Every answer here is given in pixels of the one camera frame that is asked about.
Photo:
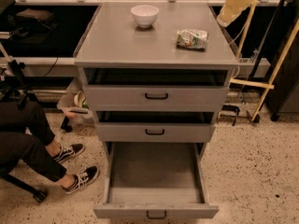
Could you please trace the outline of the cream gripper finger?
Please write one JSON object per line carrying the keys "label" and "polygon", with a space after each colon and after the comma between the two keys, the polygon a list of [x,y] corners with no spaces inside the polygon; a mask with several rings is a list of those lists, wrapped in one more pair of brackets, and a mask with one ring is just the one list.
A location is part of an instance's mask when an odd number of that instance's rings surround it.
{"label": "cream gripper finger", "polygon": [[229,26],[248,7],[258,0],[226,0],[217,16],[217,22],[222,27]]}

